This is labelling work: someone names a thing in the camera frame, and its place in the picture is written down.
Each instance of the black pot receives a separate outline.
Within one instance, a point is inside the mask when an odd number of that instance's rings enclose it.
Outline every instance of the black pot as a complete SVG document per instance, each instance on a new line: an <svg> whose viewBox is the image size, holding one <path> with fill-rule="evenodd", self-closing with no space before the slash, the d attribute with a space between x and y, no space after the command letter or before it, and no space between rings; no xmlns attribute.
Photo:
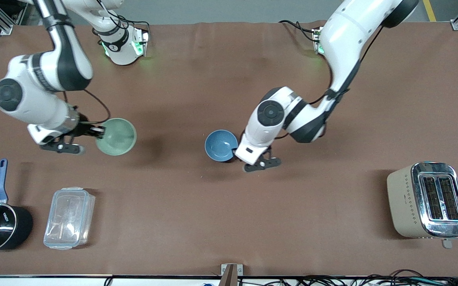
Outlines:
<svg viewBox="0 0 458 286"><path fill-rule="evenodd" d="M24 242L33 228L29 211L7 205L5 190L7 159L0 161L0 249L13 249Z"/></svg>

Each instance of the toaster slot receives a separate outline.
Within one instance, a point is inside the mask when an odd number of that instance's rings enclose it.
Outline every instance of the toaster slot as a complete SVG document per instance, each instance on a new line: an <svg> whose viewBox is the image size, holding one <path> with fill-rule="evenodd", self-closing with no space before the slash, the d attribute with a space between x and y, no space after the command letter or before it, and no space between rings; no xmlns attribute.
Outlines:
<svg viewBox="0 0 458 286"><path fill-rule="evenodd" d="M455 189L450 177L440 177L439 184L441 193L445 201L446 214L449 220L458 220L458 205L456 201Z"/></svg>
<svg viewBox="0 0 458 286"><path fill-rule="evenodd" d="M434 177L423 177L423 186L427 193L427 201L429 203L429 214L431 219L443 219L441 205L439 202L438 191L436 189L436 180Z"/></svg>

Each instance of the toaster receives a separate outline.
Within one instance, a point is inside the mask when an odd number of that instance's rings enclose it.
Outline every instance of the toaster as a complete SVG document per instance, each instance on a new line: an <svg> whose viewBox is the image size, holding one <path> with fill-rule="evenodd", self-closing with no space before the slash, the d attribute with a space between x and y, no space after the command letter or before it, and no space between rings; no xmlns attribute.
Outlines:
<svg viewBox="0 0 458 286"><path fill-rule="evenodd" d="M458 238L458 178L438 162L419 162L389 174L388 200L393 226L410 238L440 238L451 248Z"/></svg>

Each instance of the gray floor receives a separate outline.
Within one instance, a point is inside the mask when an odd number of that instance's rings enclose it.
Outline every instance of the gray floor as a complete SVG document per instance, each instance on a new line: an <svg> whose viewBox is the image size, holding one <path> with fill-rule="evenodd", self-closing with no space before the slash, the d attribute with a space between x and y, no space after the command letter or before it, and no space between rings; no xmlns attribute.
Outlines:
<svg viewBox="0 0 458 286"><path fill-rule="evenodd" d="M458 14L458 0L430 0L438 21ZM342 0L126 0L118 14L131 20L153 24L193 24L198 22L312 22L327 19ZM87 24L70 13L76 25ZM31 15L29 23L38 21ZM420 1L408 21L429 21Z"/></svg>

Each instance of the yellow floor line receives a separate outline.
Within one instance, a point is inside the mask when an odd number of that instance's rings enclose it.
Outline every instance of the yellow floor line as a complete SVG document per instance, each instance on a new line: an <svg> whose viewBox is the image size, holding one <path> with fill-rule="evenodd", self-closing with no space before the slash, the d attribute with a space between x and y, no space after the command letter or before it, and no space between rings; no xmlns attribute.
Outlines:
<svg viewBox="0 0 458 286"><path fill-rule="evenodd" d="M423 4L425 5L427 16L429 16L429 21L436 22L436 16L434 15L434 11L432 10L431 2L429 0L423 0Z"/></svg>

